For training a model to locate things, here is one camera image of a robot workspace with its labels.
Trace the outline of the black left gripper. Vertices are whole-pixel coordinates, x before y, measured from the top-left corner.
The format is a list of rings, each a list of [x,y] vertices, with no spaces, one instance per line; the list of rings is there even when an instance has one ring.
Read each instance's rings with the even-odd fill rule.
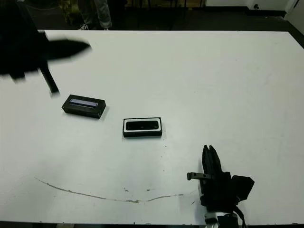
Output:
[[[23,2],[0,2],[0,75],[17,83],[27,72],[41,71],[51,94],[59,89],[49,71],[48,61],[76,57],[91,51],[87,42],[70,39],[48,40],[39,32]]]

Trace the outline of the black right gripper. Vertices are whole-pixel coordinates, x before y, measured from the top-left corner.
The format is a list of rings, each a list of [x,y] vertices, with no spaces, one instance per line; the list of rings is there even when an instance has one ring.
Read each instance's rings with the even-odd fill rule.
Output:
[[[207,210],[232,210],[238,204],[238,198],[232,188],[231,174],[222,172],[220,159],[212,145],[203,147],[202,167],[204,173],[187,173],[187,180],[199,180],[201,205]]]

